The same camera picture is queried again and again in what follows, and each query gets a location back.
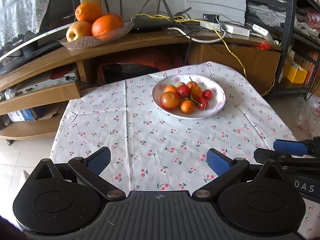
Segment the black power adapter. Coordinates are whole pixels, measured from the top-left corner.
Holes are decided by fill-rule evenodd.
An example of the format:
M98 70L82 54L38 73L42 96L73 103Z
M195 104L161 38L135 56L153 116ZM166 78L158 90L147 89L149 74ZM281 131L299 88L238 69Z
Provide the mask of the black power adapter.
M205 22L211 23L211 24L219 24L219 15L217 14L203 14L202 19Z

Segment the white floral ceramic plate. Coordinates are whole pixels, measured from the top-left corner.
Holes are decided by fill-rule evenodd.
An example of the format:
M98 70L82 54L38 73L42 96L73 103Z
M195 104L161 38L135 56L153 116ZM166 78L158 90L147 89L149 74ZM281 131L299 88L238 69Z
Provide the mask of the white floral ceramic plate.
M165 112L187 119L214 116L226 103L224 90L208 77L176 74L157 82L152 99Z

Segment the mandarin orange with leaf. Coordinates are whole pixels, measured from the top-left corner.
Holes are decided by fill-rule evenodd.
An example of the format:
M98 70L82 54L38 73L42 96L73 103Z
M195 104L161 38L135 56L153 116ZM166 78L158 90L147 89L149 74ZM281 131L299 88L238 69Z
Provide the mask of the mandarin orange with leaf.
M197 99L202 97L202 93L203 91L199 86L190 88L190 99L195 103L196 106L199 105Z

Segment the black flat tv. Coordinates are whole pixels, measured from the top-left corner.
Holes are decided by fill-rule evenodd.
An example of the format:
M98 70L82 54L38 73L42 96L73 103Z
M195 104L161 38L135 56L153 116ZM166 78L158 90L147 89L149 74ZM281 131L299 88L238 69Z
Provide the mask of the black flat tv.
M1 0L1 75L59 48L80 0Z

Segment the red cherry tomato round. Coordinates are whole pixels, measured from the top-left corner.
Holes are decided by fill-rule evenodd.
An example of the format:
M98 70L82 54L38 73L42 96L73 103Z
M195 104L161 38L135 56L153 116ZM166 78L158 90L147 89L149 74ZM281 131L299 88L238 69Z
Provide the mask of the red cherry tomato round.
M212 97L213 97L213 93L212 93L212 91L211 91L211 90L206 89L206 90L204 90L204 91L203 91L203 93L202 93L202 97L203 97L204 99L206 99L207 101L209 101L209 100L211 100L211 99L212 99Z

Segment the small yellow potato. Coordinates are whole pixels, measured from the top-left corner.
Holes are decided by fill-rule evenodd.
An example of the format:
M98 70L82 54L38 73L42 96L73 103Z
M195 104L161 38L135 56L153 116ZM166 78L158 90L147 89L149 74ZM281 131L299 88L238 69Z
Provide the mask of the small yellow potato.
M185 83L179 82L179 83L176 84L176 88L179 88L179 87L182 86L182 85L185 85Z

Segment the mandarin orange large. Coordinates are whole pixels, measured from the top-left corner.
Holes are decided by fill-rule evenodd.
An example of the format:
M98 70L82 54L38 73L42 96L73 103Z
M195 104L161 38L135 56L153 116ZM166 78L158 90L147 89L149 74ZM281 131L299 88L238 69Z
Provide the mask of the mandarin orange large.
M166 86L165 89L163 90L163 93L166 93L166 92L173 92L175 94L178 94L177 88L173 85Z

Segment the small red cherry tomato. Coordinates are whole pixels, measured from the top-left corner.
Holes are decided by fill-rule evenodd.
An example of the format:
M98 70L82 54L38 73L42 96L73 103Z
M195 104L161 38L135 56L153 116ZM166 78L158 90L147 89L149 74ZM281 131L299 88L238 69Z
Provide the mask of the small red cherry tomato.
M198 98L197 102L199 103L199 105L197 106L198 109L203 110L203 111L208 109L209 103L208 103L208 101L206 99Z

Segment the yellow red apple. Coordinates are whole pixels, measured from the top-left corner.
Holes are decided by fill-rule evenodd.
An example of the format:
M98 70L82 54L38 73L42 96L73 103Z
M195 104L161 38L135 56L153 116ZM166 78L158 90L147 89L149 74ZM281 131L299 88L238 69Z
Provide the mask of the yellow red apple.
M84 36L92 36L92 25L86 21L76 21L67 30L66 38L68 42L73 42Z

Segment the mandarin orange with stem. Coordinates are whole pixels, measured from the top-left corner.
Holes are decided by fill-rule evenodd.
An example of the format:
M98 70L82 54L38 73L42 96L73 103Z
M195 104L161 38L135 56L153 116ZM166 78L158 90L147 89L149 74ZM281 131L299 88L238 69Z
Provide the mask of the mandarin orange with stem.
M190 81L187 83L187 86L188 86L189 88L193 88L193 87L197 87L197 86L198 86L198 84L197 84L195 81L193 81L193 80L191 79L191 77L190 77L189 79L190 79Z

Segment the large orange back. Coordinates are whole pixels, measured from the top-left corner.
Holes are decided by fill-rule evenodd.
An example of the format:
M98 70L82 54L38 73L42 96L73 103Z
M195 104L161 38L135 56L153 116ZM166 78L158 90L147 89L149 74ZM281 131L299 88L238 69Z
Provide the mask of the large orange back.
M115 13L112 13L112 12L108 12L108 13L105 13L104 16L114 16L114 17L116 17L118 19L119 22L124 24L124 19L118 14L115 14Z

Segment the black metal shelf rack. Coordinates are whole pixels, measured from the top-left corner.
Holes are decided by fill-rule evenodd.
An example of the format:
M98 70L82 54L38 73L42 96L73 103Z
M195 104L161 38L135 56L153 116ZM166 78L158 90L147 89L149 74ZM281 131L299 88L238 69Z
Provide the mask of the black metal shelf rack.
M266 29L281 47L271 88L264 93L266 98L306 97L319 87L319 33L304 22L310 12L319 13L319 5L313 0L247 0L246 23ZM307 72L301 84L285 77L291 51Z

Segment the black wifi router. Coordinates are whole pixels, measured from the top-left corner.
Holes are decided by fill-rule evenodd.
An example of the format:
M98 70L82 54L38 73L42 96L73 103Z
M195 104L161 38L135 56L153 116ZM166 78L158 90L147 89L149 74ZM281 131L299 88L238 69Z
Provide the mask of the black wifi router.
M143 14L143 9L149 4L149 0L145 2L141 10L131 18L131 22L136 23L136 29L153 29L153 28L162 28L168 24L174 24L177 22L179 17L182 17L183 14L187 14L192 7L188 7L176 14L172 14L166 0L158 0L157 11L155 15ZM120 16L123 16L123 7L122 0L120 0Z

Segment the small mandarin orange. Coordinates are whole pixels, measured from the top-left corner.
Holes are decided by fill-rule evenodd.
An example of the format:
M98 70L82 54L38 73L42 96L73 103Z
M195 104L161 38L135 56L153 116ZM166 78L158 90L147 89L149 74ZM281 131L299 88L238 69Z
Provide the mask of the small mandarin orange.
M184 114L192 114L195 111L195 103L192 100L184 100L181 103L180 110Z

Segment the large red tomato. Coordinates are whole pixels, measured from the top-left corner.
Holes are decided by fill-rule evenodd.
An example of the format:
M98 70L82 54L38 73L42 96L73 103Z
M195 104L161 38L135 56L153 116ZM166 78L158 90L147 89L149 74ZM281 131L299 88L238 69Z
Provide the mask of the large red tomato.
M179 97L174 92L165 92L160 98L161 107L166 110L176 109L179 105Z

